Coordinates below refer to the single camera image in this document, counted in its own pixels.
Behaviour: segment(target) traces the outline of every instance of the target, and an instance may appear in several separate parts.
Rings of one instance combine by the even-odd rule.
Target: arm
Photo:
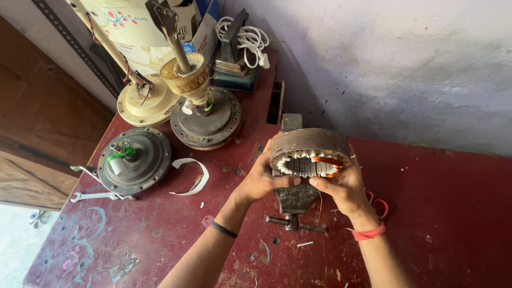
[[[354,155],[352,145],[350,155]],[[345,169],[332,181],[312,177],[309,183],[332,196],[340,212],[350,218],[354,230],[372,230],[379,227],[380,220],[366,198],[359,163],[356,158],[351,161],[350,168]],[[359,247],[372,287],[415,287],[384,234],[359,241]]]
[[[272,139],[215,217],[216,223],[236,234],[253,203],[275,188],[291,187],[301,182],[293,175],[272,177],[268,166],[271,142]],[[215,227],[208,227],[158,287],[214,287],[234,240]]]

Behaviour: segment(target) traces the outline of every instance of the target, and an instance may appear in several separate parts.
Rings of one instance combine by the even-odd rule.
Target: white paper strip
[[[313,242],[307,242],[307,243],[303,243],[303,244],[298,244],[297,247],[308,245],[308,244],[313,244]]]
[[[196,183],[197,186],[194,184],[194,186],[192,186],[191,190],[189,192],[187,192],[187,193],[182,193],[182,194],[176,194],[174,192],[169,192],[169,193],[175,194],[175,195],[186,196],[186,195],[195,194],[195,193],[201,191],[201,189],[203,189],[204,185],[208,181],[208,178],[210,177],[210,175],[208,174],[208,170],[203,165],[203,163],[201,163],[201,162],[199,162],[199,161],[197,161],[195,159],[192,159],[192,158],[183,158],[183,159],[174,160],[173,167],[178,169],[182,164],[189,163],[189,162],[197,162],[197,163],[199,163],[199,165],[203,169],[203,177],[199,181],[199,184]]]

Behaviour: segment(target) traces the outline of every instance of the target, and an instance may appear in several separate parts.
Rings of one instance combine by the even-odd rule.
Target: wrench
[[[87,174],[91,175],[94,179],[96,179],[98,182],[101,183],[101,181],[99,180],[98,177],[96,177],[96,175],[94,175],[93,173],[91,173],[91,171],[89,171],[89,169],[85,168],[84,166],[69,166],[71,169],[73,169],[73,171],[80,171],[80,170],[84,170]]]
[[[115,199],[131,199],[131,200],[136,200],[135,197],[133,196],[130,196],[130,195],[119,195],[115,192],[107,192],[107,193],[94,193],[94,194],[82,194],[80,192],[76,192],[75,195],[77,196],[75,199],[71,199],[71,202],[76,202],[78,200],[82,200],[82,199],[90,199],[90,198],[110,198],[112,200],[115,200]]]

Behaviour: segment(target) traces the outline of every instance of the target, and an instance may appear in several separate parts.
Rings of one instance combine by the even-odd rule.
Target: white capacitor
[[[114,174],[116,174],[116,176],[124,176],[128,174],[128,170],[126,169],[126,164],[124,163],[123,158],[114,158],[110,160],[109,163],[112,167],[112,170],[114,170]]]
[[[194,103],[192,103],[192,101],[187,100],[187,101],[185,101],[185,103],[183,103],[183,107],[181,108],[181,110],[183,111],[183,113],[185,113],[187,115],[192,115],[195,108],[196,108],[196,105],[194,105]]]

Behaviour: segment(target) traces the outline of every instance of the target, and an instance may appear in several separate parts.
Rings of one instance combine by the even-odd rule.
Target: red thread bracelet
[[[352,231],[352,235],[354,235],[354,239],[356,241],[362,241],[362,240],[368,240],[368,239],[371,239],[373,237],[377,237],[377,236],[383,234],[386,231],[386,226],[384,226],[384,222],[381,222],[380,226],[373,230],[357,232],[350,228],[347,228],[347,229]]]

